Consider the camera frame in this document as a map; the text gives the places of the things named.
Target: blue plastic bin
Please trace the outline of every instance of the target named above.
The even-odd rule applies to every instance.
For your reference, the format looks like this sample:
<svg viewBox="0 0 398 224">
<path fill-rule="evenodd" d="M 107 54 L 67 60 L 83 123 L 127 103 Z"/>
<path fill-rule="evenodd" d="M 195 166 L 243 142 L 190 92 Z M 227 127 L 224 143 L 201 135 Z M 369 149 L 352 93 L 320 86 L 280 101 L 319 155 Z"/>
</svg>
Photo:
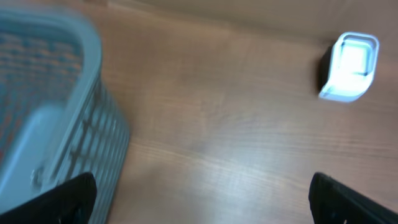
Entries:
<svg viewBox="0 0 398 224">
<path fill-rule="evenodd" d="M 104 223 L 129 127 L 101 79 L 101 41 L 66 9 L 0 9 L 0 213 L 82 172 Z"/>
</svg>

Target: blue basket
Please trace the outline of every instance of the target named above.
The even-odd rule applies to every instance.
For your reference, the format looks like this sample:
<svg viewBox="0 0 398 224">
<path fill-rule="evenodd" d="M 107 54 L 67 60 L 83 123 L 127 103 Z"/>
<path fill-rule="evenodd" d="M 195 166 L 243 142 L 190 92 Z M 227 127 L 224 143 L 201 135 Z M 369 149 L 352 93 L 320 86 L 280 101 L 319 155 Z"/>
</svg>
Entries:
<svg viewBox="0 0 398 224">
<path fill-rule="evenodd" d="M 129 127 L 101 82 L 101 42 L 65 9 L 0 9 L 0 213 L 82 172 L 104 223 Z"/>
</svg>

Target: small plastic container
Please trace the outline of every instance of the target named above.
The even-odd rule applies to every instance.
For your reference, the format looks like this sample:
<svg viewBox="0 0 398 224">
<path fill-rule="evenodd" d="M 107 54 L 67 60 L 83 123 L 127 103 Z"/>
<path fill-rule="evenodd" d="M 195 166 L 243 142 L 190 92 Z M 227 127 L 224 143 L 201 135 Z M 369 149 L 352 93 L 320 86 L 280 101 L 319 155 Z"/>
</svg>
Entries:
<svg viewBox="0 0 398 224">
<path fill-rule="evenodd" d="M 342 102 L 357 100 L 373 82 L 378 53 L 375 36 L 342 34 L 321 60 L 319 97 Z"/>
<path fill-rule="evenodd" d="M 129 126 L 101 79 L 101 41 L 66 9 L 0 9 L 0 213 L 82 172 L 104 223 Z"/>
</svg>

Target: wooden table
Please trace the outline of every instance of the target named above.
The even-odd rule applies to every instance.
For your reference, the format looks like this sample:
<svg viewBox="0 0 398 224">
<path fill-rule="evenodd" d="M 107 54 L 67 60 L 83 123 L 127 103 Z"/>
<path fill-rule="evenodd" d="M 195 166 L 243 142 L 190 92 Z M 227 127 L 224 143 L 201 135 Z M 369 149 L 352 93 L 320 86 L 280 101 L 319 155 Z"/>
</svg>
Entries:
<svg viewBox="0 0 398 224">
<path fill-rule="evenodd" d="M 398 63 L 369 91 L 320 100 L 327 44 L 156 9 L 76 5 L 131 124 L 109 223 L 313 223 L 322 171 L 398 211 Z"/>
</svg>

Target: plastic basket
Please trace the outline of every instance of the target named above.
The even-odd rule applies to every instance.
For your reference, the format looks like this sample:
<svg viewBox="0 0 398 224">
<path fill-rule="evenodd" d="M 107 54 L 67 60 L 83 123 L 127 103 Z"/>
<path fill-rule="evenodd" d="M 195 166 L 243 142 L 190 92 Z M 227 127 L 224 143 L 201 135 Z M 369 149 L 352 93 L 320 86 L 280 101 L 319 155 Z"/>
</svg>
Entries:
<svg viewBox="0 0 398 224">
<path fill-rule="evenodd" d="M 104 223 L 129 127 L 101 79 L 101 42 L 64 9 L 0 9 L 0 213 L 82 172 Z"/>
</svg>

